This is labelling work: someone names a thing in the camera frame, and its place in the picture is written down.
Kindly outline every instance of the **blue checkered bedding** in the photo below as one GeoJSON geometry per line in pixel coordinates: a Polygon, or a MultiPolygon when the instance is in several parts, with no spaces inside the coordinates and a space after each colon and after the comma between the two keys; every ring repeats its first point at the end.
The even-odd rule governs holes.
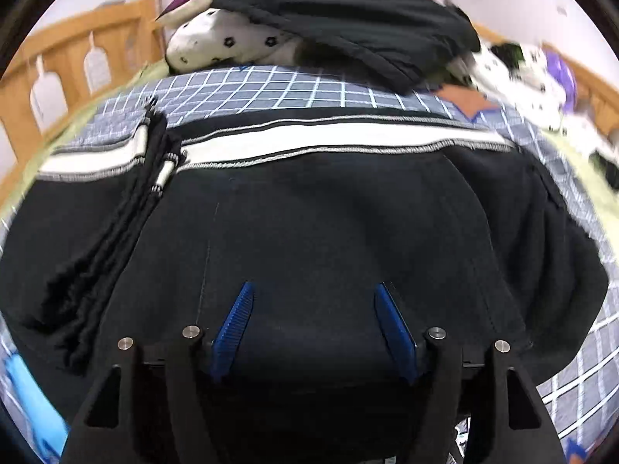
{"type": "MultiPolygon", "coordinates": [[[[469,120],[454,104],[429,92],[399,96],[367,83],[347,82],[345,76],[326,75],[321,70],[272,66],[215,69],[168,77],[121,92],[103,102],[97,113],[64,151],[83,147],[106,147],[129,138],[144,114],[151,95],[157,107],[175,126],[189,120],[236,114],[244,111],[321,106],[393,107],[427,111],[450,119],[490,127],[518,143],[546,165],[558,184],[571,214],[595,239],[600,259],[609,274],[610,286],[604,305],[574,361],[565,370],[538,387],[561,437],[588,449],[617,416],[619,404],[619,269],[605,232],[589,197],[569,163],[541,134],[508,106],[486,110],[469,120]]],[[[0,255],[12,215],[0,224],[0,255]]],[[[36,421],[29,420],[24,402],[4,365],[16,354],[10,334],[0,319],[0,398],[30,445],[40,451],[36,421]]],[[[458,441],[465,445],[468,421],[458,427],[458,441]]],[[[55,457],[42,455],[46,462],[55,457]]]]}

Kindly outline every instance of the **silver bolt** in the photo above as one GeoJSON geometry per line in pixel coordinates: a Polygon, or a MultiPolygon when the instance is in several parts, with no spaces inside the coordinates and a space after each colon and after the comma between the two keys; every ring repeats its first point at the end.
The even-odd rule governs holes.
{"type": "Polygon", "coordinates": [[[434,326],[428,330],[428,334],[435,340],[442,340],[447,336],[447,331],[439,328],[438,326],[434,326]]]}
{"type": "Polygon", "coordinates": [[[500,353],[508,353],[511,349],[510,344],[505,342],[505,340],[497,340],[494,343],[494,348],[500,353]]]}
{"type": "Polygon", "coordinates": [[[200,334],[200,328],[197,326],[191,325],[183,328],[183,336],[185,338],[195,338],[200,334]]]}
{"type": "Polygon", "coordinates": [[[118,341],[118,348],[122,351],[131,349],[132,345],[133,345],[133,339],[130,336],[125,336],[125,338],[121,338],[118,341]]]}

